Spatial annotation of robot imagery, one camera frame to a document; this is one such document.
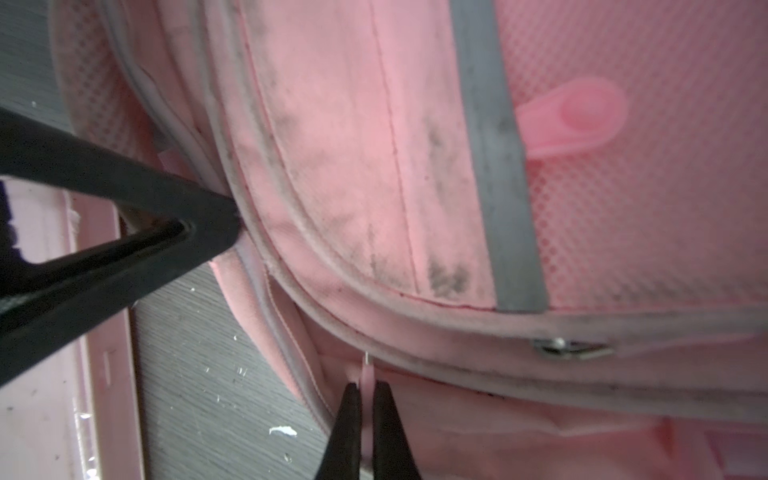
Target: black stain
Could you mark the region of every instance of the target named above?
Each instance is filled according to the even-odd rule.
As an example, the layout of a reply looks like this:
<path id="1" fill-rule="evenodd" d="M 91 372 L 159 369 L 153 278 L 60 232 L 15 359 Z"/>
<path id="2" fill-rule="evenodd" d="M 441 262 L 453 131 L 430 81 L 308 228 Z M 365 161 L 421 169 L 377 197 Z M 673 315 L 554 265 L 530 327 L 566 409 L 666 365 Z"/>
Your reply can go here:
<path id="1" fill-rule="evenodd" d="M 457 154 L 455 148 L 445 142 L 437 125 L 430 118 L 424 119 L 424 127 L 427 130 L 429 142 L 429 166 L 430 175 L 435 185 L 435 192 L 443 207 L 451 204 L 452 185 L 455 184 L 454 170 Z"/>
<path id="2" fill-rule="evenodd" d="M 464 293 L 469 284 L 469 272 L 463 265 L 457 265 L 449 272 L 434 258 L 429 260 L 429 285 L 438 298 L 448 298 L 457 293 Z"/>

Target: stitching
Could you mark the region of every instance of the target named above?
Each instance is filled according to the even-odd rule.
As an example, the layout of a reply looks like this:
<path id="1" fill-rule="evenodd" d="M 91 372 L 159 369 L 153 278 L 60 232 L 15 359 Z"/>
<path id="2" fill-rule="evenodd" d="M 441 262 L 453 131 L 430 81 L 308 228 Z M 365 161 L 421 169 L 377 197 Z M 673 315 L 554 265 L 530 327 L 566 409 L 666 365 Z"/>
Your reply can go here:
<path id="1" fill-rule="evenodd" d="M 386 95 L 386 110 L 389 117 L 389 135 L 392 137 L 392 154 L 395 156 L 395 169 L 397 171 L 397 188 L 400 196 L 400 206 L 402 207 L 402 216 L 406 222 L 406 232 L 408 233 L 408 258 L 411 263 L 411 275 L 413 278 L 413 289 L 416 295 L 420 295 L 419 282 L 416 279 L 416 264 L 413 259 L 413 244 L 411 241 L 411 224 L 408 218 L 408 210 L 406 209 L 406 196 L 402 189 L 402 173 L 400 171 L 400 156 L 397 149 L 397 140 L 395 136 L 395 124 L 392 115 L 392 103 L 391 95 L 389 93 L 389 82 L 387 80 L 386 69 L 384 69 L 384 54 L 382 52 L 381 41 L 379 40 L 379 29 L 376 27 L 376 12 L 373 9 L 373 1 L 368 1 L 369 10 L 371 11 L 371 26 L 373 28 L 373 37 L 376 39 L 376 57 L 379 60 L 379 69 L 382 72 L 382 83 L 384 84 L 384 92 Z"/>
<path id="2" fill-rule="evenodd" d="M 242 15 L 238 15 L 237 16 L 238 32 L 236 33 L 236 35 L 240 38 L 240 40 L 243 42 L 243 46 L 245 47 L 246 60 L 247 60 L 247 64 L 248 64 L 249 71 L 250 71 L 250 77 L 253 79 L 254 84 L 258 85 L 258 77 L 256 76 L 256 69 L 255 69 L 255 67 L 253 65 L 253 55 L 251 53 L 249 38 L 248 38 L 247 35 L 244 34 L 246 29 L 245 29 L 245 25 L 243 23 L 244 23 L 244 17 L 245 17 L 246 13 L 245 13 L 245 10 L 242 7 L 241 1 L 240 0 L 236 0 L 236 3 L 237 3 L 237 8 L 240 10 L 240 13 L 242 14 Z M 263 102 L 261 102 L 261 100 L 262 100 L 261 97 L 259 97 L 259 100 L 260 100 L 259 106 L 261 108 L 264 108 Z M 265 122 L 265 123 L 267 125 L 269 125 L 269 127 L 270 127 L 270 134 L 272 134 L 271 124 L 269 122 Z M 242 178 L 245 178 L 244 172 L 242 171 L 241 163 L 239 161 L 236 162 L 236 163 L 237 163 L 237 170 L 240 172 L 240 175 L 242 176 Z M 248 185 L 248 183 L 247 182 L 244 182 L 244 183 L 246 185 L 246 189 L 249 190 L 250 186 Z M 248 199 L 250 201 L 253 201 L 253 195 L 249 194 L 248 195 Z M 291 330 L 290 327 L 288 327 L 288 325 L 286 323 L 286 320 L 280 314 L 280 311 L 276 308 L 276 305 L 275 305 L 275 302 L 274 302 L 274 298 L 273 298 L 273 294 L 272 294 L 272 290 L 270 289 L 270 284 L 269 284 L 269 280 L 268 280 L 268 272 L 266 272 L 266 271 L 264 272 L 264 280 L 266 282 L 265 287 L 266 287 L 267 294 L 268 294 L 268 296 L 270 298 L 270 302 L 273 304 L 273 309 L 274 309 L 275 313 L 277 314 L 278 318 L 280 319 L 280 322 L 283 324 L 283 328 L 285 329 L 286 333 L 288 334 L 288 337 L 290 338 L 291 342 L 296 347 L 296 351 L 297 351 L 299 357 L 301 358 L 301 361 L 304 363 L 304 366 L 309 371 L 309 373 L 310 373 L 310 381 L 312 382 L 312 385 L 315 388 L 315 391 L 317 392 L 318 398 L 323 403 L 323 405 L 326 407 L 326 410 L 328 412 L 333 412 L 333 410 L 329 407 L 328 402 L 326 401 L 325 397 L 323 396 L 322 390 L 320 389 L 319 385 L 317 384 L 317 379 L 315 378 L 314 372 L 312 371 L 312 367 L 310 366 L 310 363 L 307 360 L 307 358 L 304 356 L 304 352 L 299 347 L 299 342 L 296 340 L 296 337 L 293 335 L 293 331 Z"/>

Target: pink fabric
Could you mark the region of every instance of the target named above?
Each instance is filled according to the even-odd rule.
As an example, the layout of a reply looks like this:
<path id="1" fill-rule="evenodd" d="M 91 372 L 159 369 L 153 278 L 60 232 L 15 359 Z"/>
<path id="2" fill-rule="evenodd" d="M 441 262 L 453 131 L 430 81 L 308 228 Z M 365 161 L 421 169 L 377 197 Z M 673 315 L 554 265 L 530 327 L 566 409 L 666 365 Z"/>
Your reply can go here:
<path id="1" fill-rule="evenodd" d="M 754 307 L 768 284 L 756 207 L 768 171 L 757 168 L 756 152 L 766 144 L 753 134 L 766 97 L 749 84 L 765 62 L 734 77 L 755 52 L 750 42 L 764 39 L 762 4 L 498 2 L 530 152 L 552 141 L 572 149 L 529 165 L 554 312 L 526 316 L 493 311 L 447 2 L 103 3 L 112 47 L 154 120 L 172 132 L 199 181 L 231 189 L 238 201 L 248 232 L 214 272 L 245 330 L 324 428 L 368 351 L 426 474 L 765 473 L 753 451 L 768 431 L 713 421 L 768 418 L 765 315 Z M 648 25 L 679 49 L 648 44 Z M 705 37 L 715 39 L 706 65 L 693 55 Z M 124 79 L 108 68 L 113 58 L 98 63 L 74 51 L 71 67 L 59 67 L 74 79 L 62 82 L 73 116 L 87 123 L 109 108 L 128 119 L 89 139 L 151 142 L 144 112 L 108 95 L 94 104 L 78 97 L 78 62 L 110 84 Z M 643 55 L 688 72 L 690 97 L 675 96 L 683 80 L 667 70 L 656 83 L 643 70 L 656 60 L 638 61 Z M 714 77 L 710 64 L 721 67 Z M 558 100 L 595 76 L 612 85 L 598 97 L 617 102 L 613 117 L 601 116 L 605 98 Z M 732 80 L 743 95 L 712 95 Z M 666 103 L 652 102 L 652 93 Z M 654 123 L 660 104 L 674 107 L 660 118 L 674 136 Z M 571 126 L 613 120 L 585 144 L 562 128 L 536 137 L 531 126 L 548 124 L 548 115 Z M 730 128 L 715 132 L 713 119 L 725 118 Z M 717 133 L 716 145 L 702 147 L 700 132 Z M 672 157 L 681 160 L 662 161 Z M 714 231 L 713 219 L 728 228 Z M 715 303 L 723 309 L 700 309 Z M 643 312 L 621 314 L 628 310 Z M 610 341 L 620 355 L 552 362 L 528 341 L 552 336 Z"/>

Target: white debris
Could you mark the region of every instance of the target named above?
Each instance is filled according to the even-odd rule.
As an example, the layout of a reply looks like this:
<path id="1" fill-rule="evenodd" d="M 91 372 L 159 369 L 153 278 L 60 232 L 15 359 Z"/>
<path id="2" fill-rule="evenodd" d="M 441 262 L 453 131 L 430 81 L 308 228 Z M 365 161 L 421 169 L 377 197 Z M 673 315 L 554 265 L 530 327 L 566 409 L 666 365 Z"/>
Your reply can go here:
<path id="1" fill-rule="evenodd" d="M 289 427 L 288 425 L 280 426 L 280 427 L 271 427 L 270 428 L 270 435 L 272 435 L 273 432 L 282 433 L 283 435 L 288 435 L 289 437 L 295 437 L 296 435 L 299 435 L 299 433 L 293 429 L 293 427 Z"/>

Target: pink backpack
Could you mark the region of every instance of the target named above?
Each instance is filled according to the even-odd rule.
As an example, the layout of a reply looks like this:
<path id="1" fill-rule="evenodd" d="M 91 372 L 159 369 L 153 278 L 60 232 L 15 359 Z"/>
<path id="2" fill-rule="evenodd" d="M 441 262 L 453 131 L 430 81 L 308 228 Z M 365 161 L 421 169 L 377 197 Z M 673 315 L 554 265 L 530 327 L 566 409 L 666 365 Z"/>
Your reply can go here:
<path id="1" fill-rule="evenodd" d="M 237 201 L 214 272 L 317 422 L 368 353 L 453 479 L 768 478 L 766 25 L 760 0 L 51 7 L 75 131 Z"/>

